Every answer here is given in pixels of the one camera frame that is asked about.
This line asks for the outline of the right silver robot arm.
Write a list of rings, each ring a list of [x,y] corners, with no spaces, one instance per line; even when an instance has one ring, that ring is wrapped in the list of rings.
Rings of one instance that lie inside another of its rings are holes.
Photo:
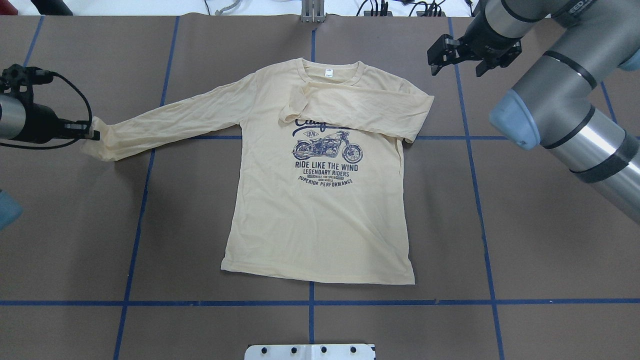
[[[639,69],[637,0],[488,0],[464,35],[443,34],[430,46],[431,73],[468,60],[478,61],[478,77],[506,68],[547,16],[563,35],[505,93],[489,121],[524,150],[549,150],[637,223],[639,141],[588,100],[614,70]]]

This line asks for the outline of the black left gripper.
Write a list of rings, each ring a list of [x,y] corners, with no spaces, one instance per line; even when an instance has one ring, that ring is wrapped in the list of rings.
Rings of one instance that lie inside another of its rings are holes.
[[[22,141],[46,143],[53,139],[100,141],[101,133],[93,129],[92,120],[64,120],[46,105],[28,105]]]

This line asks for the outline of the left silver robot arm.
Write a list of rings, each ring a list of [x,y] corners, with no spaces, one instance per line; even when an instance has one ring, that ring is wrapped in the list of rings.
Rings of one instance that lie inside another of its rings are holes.
[[[2,147],[19,150],[57,150],[80,140],[99,141],[101,133],[92,129],[92,120],[60,118],[46,105],[1,96],[0,136]]]

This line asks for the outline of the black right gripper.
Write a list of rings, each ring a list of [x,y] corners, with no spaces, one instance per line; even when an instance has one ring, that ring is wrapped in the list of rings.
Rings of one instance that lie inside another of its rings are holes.
[[[488,71],[509,65],[521,50],[514,46],[522,38],[508,38],[494,30],[487,20],[473,20],[465,34],[454,39],[451,34],[442,34],[427,50],[430,74],[438,75],[442,68],[468,60],[482,60],[475,68],[476,77]]]

